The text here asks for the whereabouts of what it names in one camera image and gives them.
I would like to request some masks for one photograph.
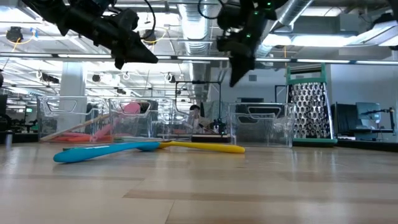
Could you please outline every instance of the blue spatula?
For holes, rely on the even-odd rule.
[[[105,156],[128,149],[154,151],[160,146],[159,142],[126,142],[105,146],[74,147],[54,156],[55,162],[81,162],[98,156]]]

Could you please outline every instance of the yellow handle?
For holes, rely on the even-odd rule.
[[[234,145],[224,145],[224,144],[210,144],[210,143],[197,143],[197,142],[161,142],[160,147],[167,146],[180,146],[180,147],[190,147],[195,149],[203,149],[216,152],[229,152],[229,153],[244,153],[245,149],[241,146]]]

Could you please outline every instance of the clear plastic bin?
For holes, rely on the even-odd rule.
[[[241,146],[292,147],[293,104],[229,105],[231,143]]]
[[[112,135],[116,142],[188,140],[189,114],[176,110],[171,98],[111,98]]]
[[[37,104],[41,142],[112,141],[109,108],[102,98],[39,96]]]

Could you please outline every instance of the wooden floor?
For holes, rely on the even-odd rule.
[[[1,224],[398,223],[398,154],[175,148],[56,164],[61,150],[0,147]]]

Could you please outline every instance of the wooden stick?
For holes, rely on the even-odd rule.
[[[59,131],[59,132],[53,133],[53,134],[49,134],[48,136],[44,136],[44,137],[40,138],[40,141],[49,141],[49,140],[51,140],[51,139],[53,139],[55,137],[61,136],[63,133],[67,133],[67,132],[73,131],[74,129],[77,129],[77,128],[83,128],[83,127],[85,127],[87,125],[95,123],[95,122],[97,122],[97,121],[99,121],[101,119],[106,119],[108,117],[109,117],[109,114],[104,115],[104,116],[99,116],[97,118],[94,118],[92,120],[86,121],[83,124],[79,124],[78,126],[72,127],[70,129],[67,129],[67,130],[64,130],[64,131]]]

